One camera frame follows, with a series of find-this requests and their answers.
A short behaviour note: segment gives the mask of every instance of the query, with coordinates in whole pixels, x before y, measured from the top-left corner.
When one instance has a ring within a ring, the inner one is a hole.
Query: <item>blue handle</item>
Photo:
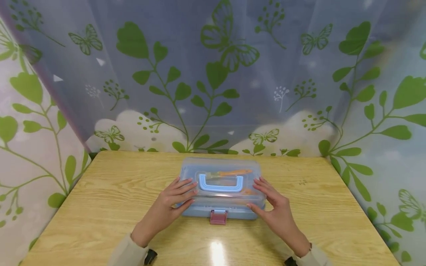
[[[206,174],[199,174],[200,188],[211,192],[240,192],[242,190],[243,177],[241,175],[237,175],[236,179],[237,184],[235,186],[207,185]]]

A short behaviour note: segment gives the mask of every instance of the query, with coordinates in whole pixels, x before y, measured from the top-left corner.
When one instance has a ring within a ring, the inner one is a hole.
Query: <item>plastic storage box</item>
[[[183,161],[180,176],[198,182],[195,189],[199,192],[185,216],[210,217],[211,224],[225,224],[227,218],[256,219],[247,203],[265,208],[265,195],[253,188],[253,180],[260,177],[256,161],[189,157]]]

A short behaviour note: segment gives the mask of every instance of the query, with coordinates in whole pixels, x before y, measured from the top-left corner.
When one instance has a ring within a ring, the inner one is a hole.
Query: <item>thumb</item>
[[[186,211],[189,206],[191,206],[191,204],[194,202],[193,199],[189,199],[187,201],[185,201],[184,204],[180,205],[178,208],[176,208],[174,211],[177,212],[178,215],[181,215],[184,211]]]
[[[247,204],[247,207],[249,207],[254,213],[256,213],[258,216],[260,216],[262,219],[264,218],[266,212],[259,208],[256,204]]]

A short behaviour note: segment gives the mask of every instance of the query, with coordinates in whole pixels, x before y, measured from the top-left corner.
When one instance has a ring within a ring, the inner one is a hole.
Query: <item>black object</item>
[[[151,265],[151,263],[154,261],[157,255],[158,254],[155,251],[153,251],[152,249],[149,249],[147,253],[147,257],[144,260],[144,265]]]

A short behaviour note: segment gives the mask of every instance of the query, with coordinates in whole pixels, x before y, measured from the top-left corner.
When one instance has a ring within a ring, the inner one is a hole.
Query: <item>wrist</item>
[[[306,256],[311,250],[311,243],[298,228],[282,238],[282,240],[298,257]]]
[[[146,248],[155,235],[153,230],[139,222],[130,234],[130,238],[136,245]]]

